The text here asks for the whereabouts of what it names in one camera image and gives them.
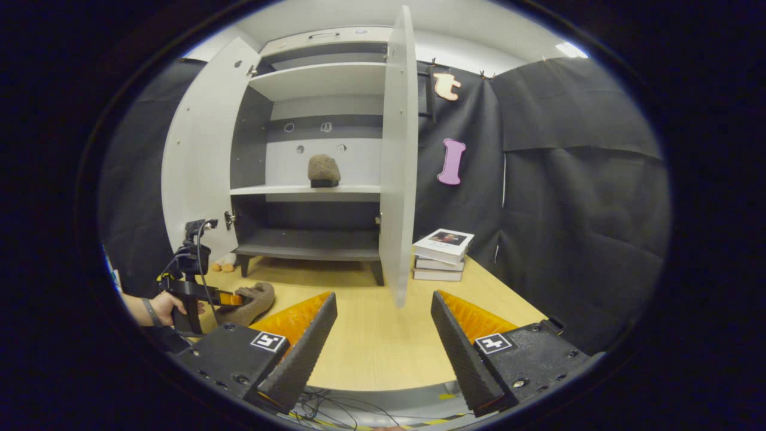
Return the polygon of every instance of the light wood tabletop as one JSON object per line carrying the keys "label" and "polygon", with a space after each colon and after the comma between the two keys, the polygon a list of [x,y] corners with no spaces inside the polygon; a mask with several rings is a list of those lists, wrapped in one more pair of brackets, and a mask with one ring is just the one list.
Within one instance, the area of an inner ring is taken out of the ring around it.
{"label": "light wood tabletop", "polygon": [[[500,280],[466,257],[463,280],[413,280],[403,308],[396,308],[388,287],[379,287],[367,262],[317,262],[256,257],[248,278],[210,271],[208,285],[225,291],[268,281],[277,299],[267,315],[334,291],[338,317],[308,384],[334,390],[402,390],[455,380],[450,361],[431,320],[434,290],[441,289],[523,326],[545,319]],[[208,312],[203,331],[215,328]]]}

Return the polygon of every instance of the open cabinet door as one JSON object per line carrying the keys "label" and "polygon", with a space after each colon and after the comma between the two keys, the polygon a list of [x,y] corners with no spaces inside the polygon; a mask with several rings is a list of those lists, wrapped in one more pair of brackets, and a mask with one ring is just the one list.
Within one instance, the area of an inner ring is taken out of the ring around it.
{"label": "open cabinet door", "polygon": [[202,239],[211,262],[237,247],[234,224],[227,229],[224,220],[231,214],[231,139],[247,72],[259,61],[250,45],[234,39],[202,68],[178,105],[162,155],[162,212],[174,251],[186,223],[199,219],[218,219]]}
{"label": "open cabinet door", "polygon": [[381,149],[381,235],[385,284],[404,306],[410,278],[417,180],[417,64],[410,9],[402,6],[388,41]]}

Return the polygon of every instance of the stack of books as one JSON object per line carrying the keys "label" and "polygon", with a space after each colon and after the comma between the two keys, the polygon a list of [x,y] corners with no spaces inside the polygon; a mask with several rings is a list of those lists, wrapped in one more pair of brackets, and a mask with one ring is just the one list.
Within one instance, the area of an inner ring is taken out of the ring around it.
{"label": "stack of books", "polygon": [[438,229],[414,243],[415,280],[460,281],[473,234]]}

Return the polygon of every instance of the ceiling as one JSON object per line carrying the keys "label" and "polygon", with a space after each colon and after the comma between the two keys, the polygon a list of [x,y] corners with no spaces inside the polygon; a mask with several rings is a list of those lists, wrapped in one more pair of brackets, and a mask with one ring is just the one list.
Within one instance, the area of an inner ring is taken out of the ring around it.
{"label": "ceiling", "polygon": [[402,5],[415,30],[484,44],[532,62],[562,57],[562,40],[541,25],[488,0],[285,0],[237,26],[261,44],[304,31],[344,25],[393,25]]}

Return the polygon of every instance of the cabinet leg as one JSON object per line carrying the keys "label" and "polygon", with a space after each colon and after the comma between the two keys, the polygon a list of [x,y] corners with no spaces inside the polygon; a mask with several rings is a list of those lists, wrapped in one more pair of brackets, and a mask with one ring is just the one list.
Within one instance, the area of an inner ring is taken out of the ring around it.
{"label": "cabinet leg", "polygon": [[251,257],[252,256],[237,255],[237,260],[239,261],[240,268],[242,268],[242,278],[247,278],[247,266],[250,264]]}
{"label": "cabinet leg", "polygon": [[381,261],[370,262],[370,267],[372,267],[372,275],[375,276],[375,282],[378,283],[378,286],[385,286],[383,282],[383,264],[381,264]]}

